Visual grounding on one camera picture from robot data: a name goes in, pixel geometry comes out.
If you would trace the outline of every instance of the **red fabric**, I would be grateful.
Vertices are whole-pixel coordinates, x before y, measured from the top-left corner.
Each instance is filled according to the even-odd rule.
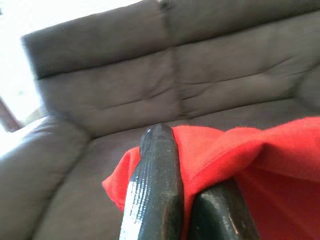
[[[261,239],[320,240],[320,117],[267,130],[182,125],[173,133],[184,187],[181,239],[195,194],[234,176]],[[139,160],[139,148],[129,150],[102,183],[120,209]]]

